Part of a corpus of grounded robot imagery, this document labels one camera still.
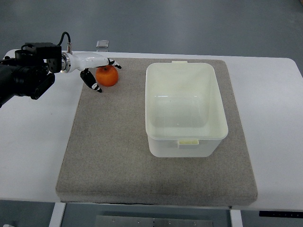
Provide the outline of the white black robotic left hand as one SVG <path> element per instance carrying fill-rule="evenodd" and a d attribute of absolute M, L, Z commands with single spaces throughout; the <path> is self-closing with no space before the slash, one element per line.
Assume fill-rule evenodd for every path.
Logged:
<path fill-rule="evenodd" d="M 79 70 L 80 77 L 86 86 L 101 93 L 102 89 L 99 87 L 96 79 L 89 69 L 100 68 L 107 65 L 112 65 L 118 69 L 122 68 L 115 60 L 106 58 L 95 52 L 63 52 L 61 73 L 71 73 L 74 70 Z"/>

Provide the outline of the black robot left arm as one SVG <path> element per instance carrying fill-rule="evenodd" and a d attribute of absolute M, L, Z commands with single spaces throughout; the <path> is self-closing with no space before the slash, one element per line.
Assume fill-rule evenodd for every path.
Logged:
<path fill-rule="evenodd" d="M 25 43 L 15 57 L 0 61 L 0 105 L 14 96 L 37 100 L 62 69 L 62 47 L 53 43 Z"/>

